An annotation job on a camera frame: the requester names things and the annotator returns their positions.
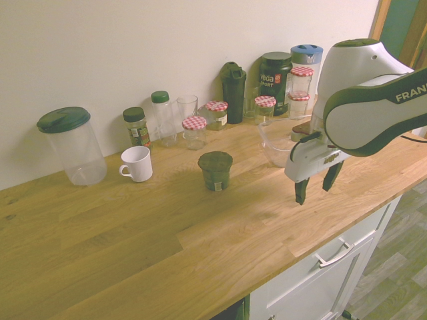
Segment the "green lid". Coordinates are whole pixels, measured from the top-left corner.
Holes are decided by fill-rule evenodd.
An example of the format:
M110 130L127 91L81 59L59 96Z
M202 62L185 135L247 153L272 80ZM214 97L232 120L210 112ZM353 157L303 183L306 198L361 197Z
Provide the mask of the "green lid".
M90 113L84 108L66 107L45 114L37 126L43 133L60 133L78 128L90 118Z
M226 152L212 151L203 154L197 164L206 171L229 171L233 164L233 157Z
M269 52L262 55L262 62L268 65L287 65L291 63L292 55L287 52Z
M167 91L156 91L151 94L151 101L154 103L163 103L169 100Z
M379 43L378 40L375 39L353 39L353 40L345 40L338 42L334 45L337 48L349 48L349 47L364 47L365 45L375 45Z
M123 111L123 118L126 122L137 122L145 118L144 110L141 107L132 107Z

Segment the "red gingham lid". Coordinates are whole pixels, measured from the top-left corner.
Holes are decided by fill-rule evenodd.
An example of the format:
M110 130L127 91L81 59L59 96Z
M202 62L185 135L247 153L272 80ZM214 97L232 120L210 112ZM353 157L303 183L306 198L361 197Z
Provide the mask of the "red gingham lid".
M224 111L228 108L225 101L210 101L206 103L206 109L209 111Z
M314 74L314 70L309 67L294 67L291 70L291 74L297 77L309 77Z
M295 91L288 95L289 99L294 101L308 101L310 100L310 95L308 95L305 91Z
M199 130L206 127L206 119L198 115L192 115L182 121L182 127L186 130Z
M255 104L261 108L273 107L276 104L276 99L269 95L262 95L255 98Z

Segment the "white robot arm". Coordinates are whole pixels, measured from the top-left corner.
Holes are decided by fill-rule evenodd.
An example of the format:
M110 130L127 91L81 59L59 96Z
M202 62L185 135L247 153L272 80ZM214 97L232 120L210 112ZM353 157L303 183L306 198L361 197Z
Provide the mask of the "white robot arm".
M337 43L326 57L310 135L286 163L296 183L296 201L304 202L308 179L330 168L329 190L342 163L365 157L402 133L427 125L427 69L413 72L373 39Z

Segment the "black shaker bottle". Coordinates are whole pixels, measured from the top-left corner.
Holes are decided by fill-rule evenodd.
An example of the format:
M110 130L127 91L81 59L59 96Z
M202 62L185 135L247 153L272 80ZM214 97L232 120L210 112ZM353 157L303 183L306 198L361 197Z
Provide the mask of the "black shaker bottle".
M227 123L243 120L246 72L235 62L227 62L220 71L224 101L228 103Z

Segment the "drawer handle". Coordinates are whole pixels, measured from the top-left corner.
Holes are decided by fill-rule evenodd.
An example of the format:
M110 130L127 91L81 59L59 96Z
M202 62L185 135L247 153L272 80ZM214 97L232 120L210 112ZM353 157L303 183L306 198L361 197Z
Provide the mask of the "drawer handle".
M316 254L316 257L319 259L320 265L319 268L324 268L327 267L329 265L333 265L335 262L341 260L342 258L344 258L346 255L348 255L354 248L354 244L349 245L348 243L346 243L343 239L340 238L340 240L342 242L344 242L344 247L346 248L346 250L344 250L343 252L339 253L336 257L330 259L329 261L324 261L322 259L321 256Z

